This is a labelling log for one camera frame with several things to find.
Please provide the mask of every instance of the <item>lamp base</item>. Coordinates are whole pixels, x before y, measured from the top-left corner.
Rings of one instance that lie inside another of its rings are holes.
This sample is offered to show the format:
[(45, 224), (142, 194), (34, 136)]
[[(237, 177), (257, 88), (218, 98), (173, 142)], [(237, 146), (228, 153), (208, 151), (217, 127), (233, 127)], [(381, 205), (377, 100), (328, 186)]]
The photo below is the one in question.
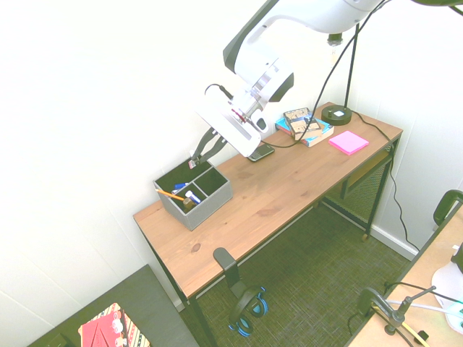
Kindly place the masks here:
[(321, 111), (321, 120), (331, 125), (346, 125), (351, 119), (352, 111), (344, 106), (326, 106)]

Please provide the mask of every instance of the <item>white cable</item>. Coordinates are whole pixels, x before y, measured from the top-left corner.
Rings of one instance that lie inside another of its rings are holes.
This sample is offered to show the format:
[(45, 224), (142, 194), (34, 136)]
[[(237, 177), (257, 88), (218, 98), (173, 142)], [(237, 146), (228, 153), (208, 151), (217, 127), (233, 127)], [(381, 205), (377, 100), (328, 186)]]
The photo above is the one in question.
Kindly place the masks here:
[[(397, 301), (397, 300), (389, 300), (389, 299), (387, 299), (386, 301), (388, 303), (390, 303), (390, 304), (397, 304), (397, 305), (400, 305), (402, 303), (401, 301)], [(458, 318), (461, 318), (463, 320), (463, 315), (458, 314), (456, 312), (446, 310), (446, 309), (442, 309), (440, 307), (421, 305), (421, 304), (414, 304), (414, 303), (412, 303), (410, 306), (417, 307), (417, 308), (420, 308), (420, 309), (430, 309), (432, 311), (439, 311), (439, 312), (443, 312), (443, 313), (446, 313), (446, 314), (451, 314), (451, 315), (456, 316)]]

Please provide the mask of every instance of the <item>headphones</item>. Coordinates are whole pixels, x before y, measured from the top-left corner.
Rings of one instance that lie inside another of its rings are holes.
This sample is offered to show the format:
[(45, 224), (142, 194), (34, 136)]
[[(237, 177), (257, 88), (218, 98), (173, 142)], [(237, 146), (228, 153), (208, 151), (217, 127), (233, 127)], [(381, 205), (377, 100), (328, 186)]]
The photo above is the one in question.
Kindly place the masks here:
[(247, 337), (253, 332), (251, 321), (243, 314), (246, 309), (252, 316), (261, 318), (268, 312), (268, 305), (263, 294), (264, 287), (252, 286), (245, 290), (229, 315), (229, 328)]

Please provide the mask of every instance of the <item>white wall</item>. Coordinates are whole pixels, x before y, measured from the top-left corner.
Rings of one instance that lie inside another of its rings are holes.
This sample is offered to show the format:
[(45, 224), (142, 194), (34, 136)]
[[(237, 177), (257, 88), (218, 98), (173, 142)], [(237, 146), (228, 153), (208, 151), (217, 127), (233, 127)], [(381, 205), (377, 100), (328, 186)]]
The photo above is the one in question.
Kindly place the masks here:
[[(0, 5), (5, 346), (33, 342), (146, 263), (176, 300), (132, 215), (158, 199), (151, 181), (208, 128), (193, 112), (205, 87), (241, 85), (221, 52), (263, 1), (158, 2)], [(418, 246), (442, 194), (463, 187), (462, 26), (449, 9), (396, 0), (358, 46), (350, 106), (404, 129), (394, 173)], [(269, 120), (312, 107), (331, 67), (326, 36), (277, 22), (265, 39), (296, 75), (295, 88), (267, 107)], [(346, 57), (323, 103), (342, 103), (348, 65)], [(213, 162), (235, 154), (227, 147)], [(375, 224), (403, 241), (390, 185)]]

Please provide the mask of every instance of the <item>blue book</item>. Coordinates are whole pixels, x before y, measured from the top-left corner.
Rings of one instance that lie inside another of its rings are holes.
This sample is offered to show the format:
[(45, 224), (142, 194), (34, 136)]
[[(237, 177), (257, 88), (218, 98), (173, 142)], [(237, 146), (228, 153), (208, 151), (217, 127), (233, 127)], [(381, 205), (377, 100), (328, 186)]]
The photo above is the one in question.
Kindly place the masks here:
[[(321, 136), (311, 137), (310, 139), (301, 140), (301, 143), (303, 143), (307, 147), (315, 146), (317, 143), (319, 143), (320, 141), (324, 140), (327, 137), (330, 137), (334, 133), (334, 126), (332, 126), (331, 124), (328, 124), (325, 121), (322, 121), (320, 119), (317, 119), (317, 122), (323, 126), (322, 134)], [(281, 118), (278, 121), (276, 121), (275, 127), (283, 131), (284, 133), (288, 134), (289, 136), (291, 136), (291, 131), (289, 130), (288, 124), (286, 124), (284, 118)]]

